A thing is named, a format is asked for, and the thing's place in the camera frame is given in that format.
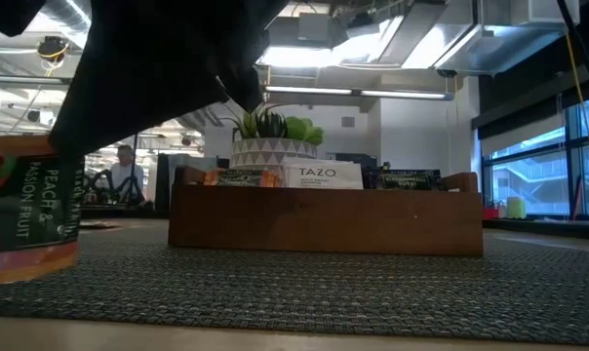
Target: wooden box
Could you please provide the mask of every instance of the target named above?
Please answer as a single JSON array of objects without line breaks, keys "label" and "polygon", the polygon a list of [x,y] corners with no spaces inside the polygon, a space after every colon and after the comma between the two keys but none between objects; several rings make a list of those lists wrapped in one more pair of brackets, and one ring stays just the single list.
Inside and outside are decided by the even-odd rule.
[{"label": "wooden box", "polygon": [[186,169],[174,184],[175,247],[482,255],[475,174],[445,178],[461,192],[203,186]]}]

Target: person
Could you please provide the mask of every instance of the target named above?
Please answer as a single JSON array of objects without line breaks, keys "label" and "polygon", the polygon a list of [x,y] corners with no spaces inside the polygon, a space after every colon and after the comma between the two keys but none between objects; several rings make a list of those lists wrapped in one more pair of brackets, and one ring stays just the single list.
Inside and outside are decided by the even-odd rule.
[{"label": "person", "polygon": [[[112,177],[112,185],[117,188],[123,181],[132,175],[132,163],[134,162],[134,152],[130,145],[123,144],[117,148],[117,158],[119,162],[112,165],[110,173]],[[137,178],[138,189],[142,192],[142,180],[143,171],[139,165],[135,165],[135,177]],[[130,189],[131,183],[128,180],[124,185],[123,189],[119,190],[119,195],[124,196],[128,189]],[[133,196],[137,196],[137,190],[133,187]]]}]

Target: geometric pattern planter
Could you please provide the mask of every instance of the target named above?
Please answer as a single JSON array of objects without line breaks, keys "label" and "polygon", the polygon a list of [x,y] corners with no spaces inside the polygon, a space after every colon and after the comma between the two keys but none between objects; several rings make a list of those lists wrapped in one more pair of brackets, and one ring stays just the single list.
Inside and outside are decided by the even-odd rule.
[{"label": "geometric pattern planter", "polygon": [[234,141],[229,167],[235,170],[274,171],[284,157],[316,158],[316,146],[307,141],[259,137]]}]

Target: red object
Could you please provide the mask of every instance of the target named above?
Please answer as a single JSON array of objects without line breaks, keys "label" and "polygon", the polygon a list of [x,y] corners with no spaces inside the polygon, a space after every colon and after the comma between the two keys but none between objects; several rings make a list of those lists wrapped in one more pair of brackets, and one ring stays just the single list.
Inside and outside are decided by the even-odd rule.
[{"label": "red object", "polygon": [[483,219],[498,219],[498,209],[483,209]]}]

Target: gray carpet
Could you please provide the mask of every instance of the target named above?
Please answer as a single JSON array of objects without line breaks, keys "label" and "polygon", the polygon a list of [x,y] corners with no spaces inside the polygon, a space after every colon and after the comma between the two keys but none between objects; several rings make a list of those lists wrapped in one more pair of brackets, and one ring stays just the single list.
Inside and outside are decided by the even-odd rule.
[{"label": "gray carpet", "polygon": [[488,238],[484,258],[170,249],[93,232],[77,267],[0,286],[0,316],[589,344],[589,253]]}]

